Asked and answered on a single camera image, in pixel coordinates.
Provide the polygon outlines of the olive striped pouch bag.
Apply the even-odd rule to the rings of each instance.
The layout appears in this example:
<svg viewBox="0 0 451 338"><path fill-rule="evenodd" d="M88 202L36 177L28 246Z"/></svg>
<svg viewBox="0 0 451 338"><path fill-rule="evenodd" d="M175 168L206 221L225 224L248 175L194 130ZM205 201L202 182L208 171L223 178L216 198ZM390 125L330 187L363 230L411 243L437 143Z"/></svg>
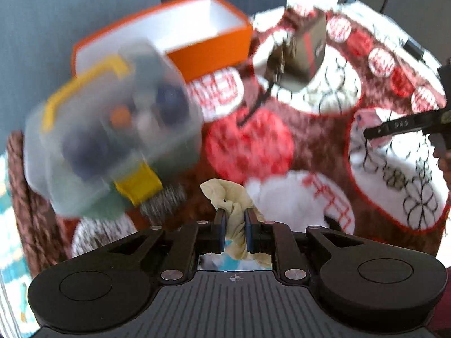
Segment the olive striped pouch bag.
<svg viewBox="0 0 451 338"><path fill-rule="evenodd" d="M255 112L271 97L274 86L286 90L306 86L317 74L325 56L326 14L319 10L307 22L297 25L288 37L272 49L266 63L264 78L267 89L258 98L248 114L237 120L243 127Z"/></svg>

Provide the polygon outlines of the pink tissue packet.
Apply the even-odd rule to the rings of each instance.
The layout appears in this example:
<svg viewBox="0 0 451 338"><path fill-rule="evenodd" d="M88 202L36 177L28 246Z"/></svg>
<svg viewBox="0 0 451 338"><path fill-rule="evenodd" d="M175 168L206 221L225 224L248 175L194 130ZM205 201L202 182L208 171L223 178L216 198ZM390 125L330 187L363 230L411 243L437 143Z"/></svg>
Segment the pink tissue packet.
<svg viewBox="0 0 451 338"><path fill-rule="evenodd" d="M374 108L359 109L354 116L357 127L361 132L370 127L378 127L382 124L381 118L376 113ZM372 148L381 148L388 145L391 141L390 136L381 137L373 140L367 140L368 145Z"/></svg>

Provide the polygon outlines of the cream yellow cloth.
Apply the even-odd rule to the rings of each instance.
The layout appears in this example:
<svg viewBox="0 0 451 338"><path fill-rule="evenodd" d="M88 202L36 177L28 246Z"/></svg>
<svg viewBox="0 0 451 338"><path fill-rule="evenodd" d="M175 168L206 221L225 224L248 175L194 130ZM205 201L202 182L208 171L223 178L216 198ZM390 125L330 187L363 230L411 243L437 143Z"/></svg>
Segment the cream yellow cloth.
<svg viewBox="0 0 451 338"><path fill-rule="evenodd" d="M271 257L268 254L251 254L247 251L245 210L250 208L254 211L260 222L265 221L265 218L254 206L246 189L238 183L223 179L203 182L200 189L216 210L222 209L226 212L225 240L230 244L225 248L225 253L237 261L252 260L260 267L271 268Z"/></svg>

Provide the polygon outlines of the red floral plush blanket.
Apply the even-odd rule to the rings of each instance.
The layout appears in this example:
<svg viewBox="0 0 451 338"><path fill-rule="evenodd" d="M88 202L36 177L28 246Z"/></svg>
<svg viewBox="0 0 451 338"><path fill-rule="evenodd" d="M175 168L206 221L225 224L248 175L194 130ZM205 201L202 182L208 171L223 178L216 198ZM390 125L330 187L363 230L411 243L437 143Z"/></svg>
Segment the red floral plush blanket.
<svg viewBox="0 0 451 338"><path fill-rule="evenodd" d="M238 127L267 89L257 65L317 10L326 14L322 68L299 91L274 86ZM370 27L336 10L287 7L274 21L256 15L254 26L246 62L188 87L206 114L203 145L197 164L171 183L180 183L187 199L163 225L208 216L214 206L200 185L223 179L242 185L264 218L292 230L336 227L436 255L450 196L430 142L410 133L372 148L354 116L374 108L381 120L395 119L439 108L442 97ZM126 235L153 224L137 206L110 225Z"/></svg>

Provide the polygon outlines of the clear plastic storage container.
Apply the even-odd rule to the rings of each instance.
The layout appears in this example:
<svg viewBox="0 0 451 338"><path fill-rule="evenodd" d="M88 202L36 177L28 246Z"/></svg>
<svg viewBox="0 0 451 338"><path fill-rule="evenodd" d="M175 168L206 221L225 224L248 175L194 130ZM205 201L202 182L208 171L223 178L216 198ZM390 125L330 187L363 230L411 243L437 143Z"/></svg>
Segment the clear plastic storage container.
<svg viewBox="0 0 451 338"><path fill-rule="evenodd" d="M25 178L62 217L114 217L197 163L202 126L179 70L139 41L33 109Z"/></svg>

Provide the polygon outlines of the orange cardboard box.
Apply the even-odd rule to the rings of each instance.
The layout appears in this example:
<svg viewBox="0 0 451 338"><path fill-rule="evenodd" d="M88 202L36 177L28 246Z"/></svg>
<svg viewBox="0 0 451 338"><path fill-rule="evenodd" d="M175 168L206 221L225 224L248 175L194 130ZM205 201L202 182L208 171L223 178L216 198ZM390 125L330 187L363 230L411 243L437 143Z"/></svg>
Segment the orange cardboard box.
<svg viewBox="0 0 451 338"><path fill-rule="evenodd" d="M247 15L226 0L173 0L124 17L76 43L72 73L128 44L148 41L190 82L244 61L252 31Z"/></svg>

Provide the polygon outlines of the brown patterned fabric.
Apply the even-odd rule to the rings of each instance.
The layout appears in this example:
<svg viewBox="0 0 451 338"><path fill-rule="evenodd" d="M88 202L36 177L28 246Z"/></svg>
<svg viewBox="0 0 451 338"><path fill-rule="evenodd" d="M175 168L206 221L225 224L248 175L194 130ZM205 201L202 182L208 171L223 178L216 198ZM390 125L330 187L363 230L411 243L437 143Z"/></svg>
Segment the brown patterned fabric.
<svg viewBox="0 0 451 338"><path fill-rule="evenodd" d="M25 179L24 140L22 132L11 132L6 151L12 208L30 275L34 278L68 260L71 247L63 219L48 200L31 190Z"/></svg>

